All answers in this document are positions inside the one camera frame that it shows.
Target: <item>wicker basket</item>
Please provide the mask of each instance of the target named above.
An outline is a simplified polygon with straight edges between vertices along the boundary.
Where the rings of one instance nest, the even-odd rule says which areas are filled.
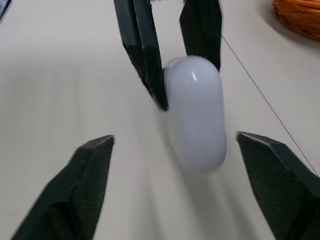
[[[320,40],[320,0],[273,0],[273,11],[288,29]]]

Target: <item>white capsule object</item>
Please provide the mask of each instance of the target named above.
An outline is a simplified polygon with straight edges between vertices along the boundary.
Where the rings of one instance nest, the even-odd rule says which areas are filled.
[[[177,156],[201,172],[224,162],[227,138],[223,88],[217,68],[199,56],[177,58],[164,68],[168,130]]]

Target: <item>tabletop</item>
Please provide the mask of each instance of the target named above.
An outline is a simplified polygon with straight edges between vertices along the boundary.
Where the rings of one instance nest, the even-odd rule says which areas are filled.
[[[185,55],[183,3],[152,5],[165,64]],[[115,146],[96,240],[274,239],[236,132],[283,142],[312,166],[229,43],[227,5],[221,51],[227,155],[217,172],[200,175],[177,163],[166,114],[123,49],[113,1],[12,3],[0,25],[1,239],[13,235],[78,146],[109,134]]]

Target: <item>orange wicker basket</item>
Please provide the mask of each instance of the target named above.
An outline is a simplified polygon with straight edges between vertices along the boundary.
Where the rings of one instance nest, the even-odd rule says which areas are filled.
[[[320,0],[273,0],[273,11],[288,29],[320,40]]]

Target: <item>white table surface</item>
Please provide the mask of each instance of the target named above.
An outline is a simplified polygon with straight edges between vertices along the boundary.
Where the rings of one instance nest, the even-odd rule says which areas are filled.
[[[223,36],[320,173],[320,42],[273,16],[272,0],[221,0]]]
[[[182,6],[153,4],[163,63],[185,54]],[[116,141],[96,240],[273,239],[236,131],[286,143],[311,167],[224,41],[227,156],[218,172],[202,176],[177,164],[166,116],[122,47],[113,1],[15,0],[8,13],[0,25],[1,239],[78,146],[108,134]]]

